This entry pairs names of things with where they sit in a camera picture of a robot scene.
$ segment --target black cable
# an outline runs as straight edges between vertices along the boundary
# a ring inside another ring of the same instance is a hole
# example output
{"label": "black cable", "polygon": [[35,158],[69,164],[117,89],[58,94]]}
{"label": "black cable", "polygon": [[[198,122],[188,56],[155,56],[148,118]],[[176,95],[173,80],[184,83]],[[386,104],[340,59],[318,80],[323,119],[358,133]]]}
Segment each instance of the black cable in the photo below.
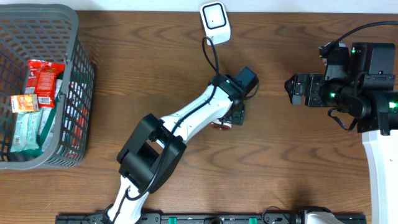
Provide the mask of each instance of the black cable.
{"label": "black cable", "polygon": [[351,124],[347,128],[346,125],[343,123],[343,121],[339,117],[331,115],[334,111],[338,111],[340,113],[344,113],[344,112],[338,108],[332,108],[328,111],[328,116],[333,118],[338,123],[338,125],[340,125],[341,128],[343,128],[345,131],[352,131],[355,128],[356,124],[358,123],[358,120],[356,118],[354,118],[353,122],[351,122]]}
{"label": "black cable", "polygon": [[244,100],[248,100],[248,99],[254,97],[257,94],[257,92],[259,91],[259,89],[260,89],[260,82],[257,83],[257,88],[254,91],[254,93],[252,95],[250,95],[250,96],[245,97]]}
{"label": "black cable", "polygon": [[[208,56],[207,56],[207,53],[206,53],[206,50],[205,50],[205,40],[209,40],[209,41],[210,41],[211,48],[213,49],[213,53],[214,53],[214,58],[215,58],[216,66],[214,66],[214,65],[210,62],[210,60],[209,60],[209,58],[208,58]],[[198,111],[200,108],[202,108],[203,106],[205,106],[206,104],[208,104],[208,103],[210,102],[210,100],[214,97],[214,94],[216,93],[216,89],[217,89],[217,86],[218,86],[218,80],[219,80],[219,77],[220,77],[220,66],[219,66],[219,64],[218,64],[217,52],[216,52],[216,49],[215,49],[215,47],[214,47],[213,41],[212,41],[209,37],[204,37],[204,38],[202,39],[202,41],[201,41],[201,46],[202,46],[203,53],[205,54],[205,57],[206,57],[207,61],[209,62],[209,64],[211,65],[211,67],[213,67],[213,68],[215,69],[215,71],[216,71],[216,78],[213,80],[214,89],[213,89],[213,91],[211,92],[210,97],[209,97],[205,102],[203,102],[201,105],[197,106],[195,109],[191,110],[191,111],[190,111],[189,113],[187,113],[184,117],[182,117],[181,119],[179,119],[179,120],[177,121],[177,123],[174,125],[174,127],[173,127],[173,129],[172,129],[172,131],[171,131],[171,133],[170,133],[171,136],[174,135],[175,130],[182,124],[182,122],[183,122],[187,117],[189,117],[191,114],[193,114],[194,112]],[[138,199],[142,198],[142,197],[152,188],[152,185],[153,185],[153,183],[155,182],[155,179],[157,178],[157,176],[158,176],[158,174],[159,174],[159,172],[160,172],[160,168],[162,167],[162,164],[163,164],[164,161],[165,161],[165,156],[164,156],[164,155],[165,155],[166,152],[169,150],[169,145],[170,145],[170,143],[171,143],[171,139],[172,139],[172,138],[170,138],[170,139],[166,142],[166,144],[165,144],[165,146],[164,146],[163,153],[162,153],[161,156],[160,156],[159,165],[156,167],[156,170],[155,170],[155,172],[154,172],[154,175],[152,176],[152,178],[151,178],[151,180],[150,180],[148,186],[147,186],[147,187],[145,188],[145,190],[142,191],[137,197],[133,197],[133,198],[132,198],[132,197],[130,197],[128,194],[125,194],[125,196],[126,196],[126,198],[127,198],[128,200],[138,200]]]}
{"label": "black cable", "polygon": [[362,26],[360,26],[360,27],[357,27],[357,28],[355,28],[355,29],[353,29],[353,30],[347,32],[346,34],[342,35],[339,39],[336,39],[336,40],[330,42],[329,44],[326,44],[325,46],[320,47],[320,55],[321,55],[322,57],[327,56],[327,55],[329,54],[330,50],[331,50],[336,44],[338,44],[338,42],[342,41],[342,40],[343,40],[344,38],[346,38],[347,36],[349,36],[349,35],[351,35],[351,34],[357,32],[357,31],[359,31],[359,30],[362,30],[362,29],[365,29],[365,28],[368,28],[368,27],[381,26],[381,25],[398,25],[398,21],[372,22],[372,23],[365,24],[365,25],[362,25]]}
{"label": "black cable", "polygon": [[340,41],[342,41],[344,38],[346,38],[347,36],[349,36],[349,35],[351,35],[351,34],[357,32],[357,31],[359,31],[359,30],[361,30],[361,29],[365,29],[365,28],[368,28],[368,27],[374,27],[374,26],[381,26],[381,25],[398,25],[398,21],[381,21],[381,22],[372,22],[372,23],[369,23],[369,24],[365,24],[365,25],[363,25],[363,26],[357,27],[357,28],[355,28],[355,29],[349,31],[348,33],[342,35],[342,36],[341,36],[339,39],[337,39],[336,41],[337,41],[337,42],[340,42]]}
{"label": "black cable", "polygon": [[114,224],[114,223],[116,222],[116,219],[117,219],[117,217],[118,217],[119,214],[120,214],[120,210],[122,209],[122,205],[123,205],[124,199],[126,199],[126,196],[127,196],[127,194],[128,194],[128,190],[129,190],[129,189],[127,188],[127,189],[126,189],[126,192],[125,192],[124,195],[123,195],[122,200],[120,201],[119,208],[118,208],[117,212],[115,213],[115,216],[114,216],[114,218],[113,218],[112,224]]}
{"label": "black cable", "polygon": [[[268,210],[269,210],[270,208],[277,208],[277,209],[279,209],[280,211],[282,211],[282,209],[280,209],[279,207],[276,207],[276,206],[270,206],[270,207],[268,207],[267,209],[265,209],[264,212],[263,212],[262,215],[261,215],[261,221],[262,221],[264,224],[268,224],[268,223],[265,221],[265,216],[266,216],[266,214],[268,213]],[[287,220],[288,222],[290,222],[290,220],[287,218],[287,216],[286,216],[284,213],[282,213],[282,215],[286,218],[286,220]]]}

